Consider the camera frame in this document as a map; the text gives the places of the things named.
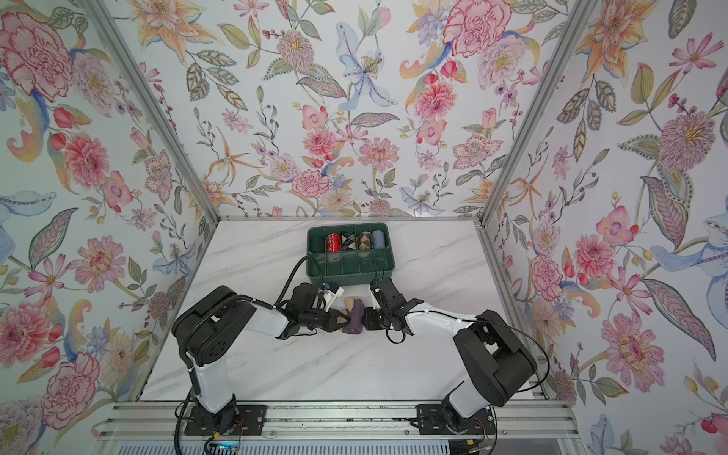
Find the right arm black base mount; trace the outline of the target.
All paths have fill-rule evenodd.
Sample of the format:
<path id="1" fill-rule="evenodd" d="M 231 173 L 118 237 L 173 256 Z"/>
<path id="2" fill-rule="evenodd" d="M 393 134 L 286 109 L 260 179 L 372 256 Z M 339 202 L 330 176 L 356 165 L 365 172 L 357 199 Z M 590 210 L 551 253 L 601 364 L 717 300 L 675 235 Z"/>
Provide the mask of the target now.
<path id="1" fill-rule="evenodd" d="M 480 409 L 472 417 L 462 417 L 444 404 L 419 404 L 411 425 L 421 435 L 490 436 L 497 433 L 491 407 Z"/>

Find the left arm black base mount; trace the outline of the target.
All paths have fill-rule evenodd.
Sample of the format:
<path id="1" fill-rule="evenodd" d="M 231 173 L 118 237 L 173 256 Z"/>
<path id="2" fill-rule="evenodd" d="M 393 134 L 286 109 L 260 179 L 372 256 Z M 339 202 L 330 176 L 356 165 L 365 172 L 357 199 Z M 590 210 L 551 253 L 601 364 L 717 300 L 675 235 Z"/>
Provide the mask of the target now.
<path id="1" fill-rule="evenodd" d="M 267 416 L 266 405 L 227 406 L 219 413 L 210 413 L 194 406 L 190 421 L 184 428 L 185 436 L 261 436 Z"/>

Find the purple sock with beige toe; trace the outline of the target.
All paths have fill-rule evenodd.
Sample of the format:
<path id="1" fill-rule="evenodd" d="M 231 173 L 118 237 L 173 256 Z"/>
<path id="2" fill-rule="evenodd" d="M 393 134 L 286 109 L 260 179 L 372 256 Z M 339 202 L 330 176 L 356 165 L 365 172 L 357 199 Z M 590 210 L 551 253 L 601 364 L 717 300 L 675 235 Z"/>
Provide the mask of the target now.
<path id="1" fill-rule="evenodd" d="M 349 321 L 342 329 L 347 335 L 360 335 L 364 331 L 364 315 L 366 306 L 361 299 L 349 298 L 345 300 Z"/>

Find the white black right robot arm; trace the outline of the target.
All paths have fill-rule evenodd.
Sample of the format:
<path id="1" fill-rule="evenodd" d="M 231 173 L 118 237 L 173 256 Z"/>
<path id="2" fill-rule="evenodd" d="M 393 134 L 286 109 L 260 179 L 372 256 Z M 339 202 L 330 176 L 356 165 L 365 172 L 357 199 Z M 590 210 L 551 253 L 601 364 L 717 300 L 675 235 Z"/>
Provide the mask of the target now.
<path id="1" fill-rule="evenodd" d="M 534 356 L 500 314 L 459 315 L 406 299 L 390 278 L 373 281 L 377 307 L 365 311 L 366 329 L 426 337 L 453 346 L 468 378 L 443 399 L 434 418 L 455 427 L 489 406 L 502 407 L 536 374 Z"/>

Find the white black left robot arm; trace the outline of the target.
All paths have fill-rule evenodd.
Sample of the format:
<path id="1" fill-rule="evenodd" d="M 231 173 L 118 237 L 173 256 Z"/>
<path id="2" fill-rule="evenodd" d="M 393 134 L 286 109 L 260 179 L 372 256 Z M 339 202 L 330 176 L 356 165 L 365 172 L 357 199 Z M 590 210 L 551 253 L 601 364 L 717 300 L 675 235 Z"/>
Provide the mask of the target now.
<path id="1" fill-rule="evenodd" d="M 244 331 L 286 340 L 303 328 L 327 333 L 346 327 L 351 318 L 328 303 L 337 295 L 313 284 L 300 284 L 287 300 L 273 305 L 219 286 L 185 311 L 173 324 L 178 356 L 186 365 L 196 403 L 220 415 L 235 403 L 226 354 Z"/>

